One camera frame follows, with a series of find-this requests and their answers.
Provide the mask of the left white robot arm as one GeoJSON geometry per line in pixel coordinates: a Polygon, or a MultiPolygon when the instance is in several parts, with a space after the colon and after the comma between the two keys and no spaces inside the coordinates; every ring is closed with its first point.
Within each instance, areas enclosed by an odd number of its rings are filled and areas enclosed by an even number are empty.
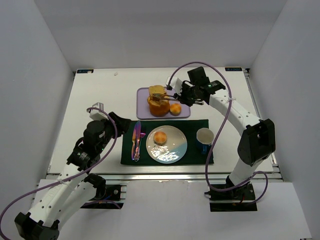
{"type": "Polygon", "coordinates": [[[114,112],[89,110],[92,119],[77,140],[55,183],[27,213],[14,219],[19,235],[25,240],[56,240],[66,221],[82,206],[108,202],[106,180],[91,169],[101,160],[110,140],[124,135],[131,120],[114,112]]]}

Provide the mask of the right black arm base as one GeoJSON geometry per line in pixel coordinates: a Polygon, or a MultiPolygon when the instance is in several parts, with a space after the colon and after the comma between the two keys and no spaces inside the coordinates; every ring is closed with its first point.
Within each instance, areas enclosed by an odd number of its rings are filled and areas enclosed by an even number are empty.
{"type": "Polygon", "coordinates": [[[211,212],[256,212],[258,210],[253,185],[245,186],[230,191],[214,191],[209,189],[204,193],[209,199],[211,212]]]}

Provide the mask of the bread slice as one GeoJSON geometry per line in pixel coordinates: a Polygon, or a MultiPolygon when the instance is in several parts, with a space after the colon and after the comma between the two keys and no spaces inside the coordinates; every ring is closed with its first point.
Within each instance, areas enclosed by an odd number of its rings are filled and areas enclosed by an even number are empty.
{"type": "Polygon", "coordinates": [[[149,92],[149,98],[150,100],[154,100],[154,94],[160,94],[160,95],[165,95],[166,89],[161,86],[161,85],[152,85],[148,88],[148,92],[149,92]]]}

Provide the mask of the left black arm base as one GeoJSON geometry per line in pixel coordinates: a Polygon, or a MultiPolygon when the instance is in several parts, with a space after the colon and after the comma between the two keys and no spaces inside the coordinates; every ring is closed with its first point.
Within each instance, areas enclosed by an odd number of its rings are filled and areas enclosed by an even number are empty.
{"type": "Polygon", "coordinates": [[[95,196],[87,201],[81,209],[120,210],[126,198],[125,190],[124,185],[105,184],[98,188],[95,196]]]}

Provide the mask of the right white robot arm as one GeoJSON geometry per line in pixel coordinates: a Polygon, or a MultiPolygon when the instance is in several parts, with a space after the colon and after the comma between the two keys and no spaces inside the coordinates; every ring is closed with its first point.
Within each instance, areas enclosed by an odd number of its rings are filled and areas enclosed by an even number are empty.
{"type": "Polygon", "coordinates": [[[191,107],[208,104],[224,116],[222,125],[230,122],[240,135],[237,147],[239,159],[227,176],[222,192],[236,190],[255,175],[257,167],[276,150],[275,124],[270,119],[260,119],[237,103],[226,78],[222,82],[210,81],[205,69],[200,66],[187,72],[188,80],[171,76],[166,82],[174,95],[152,93],[153,98],[178,101],[191,107]]]}

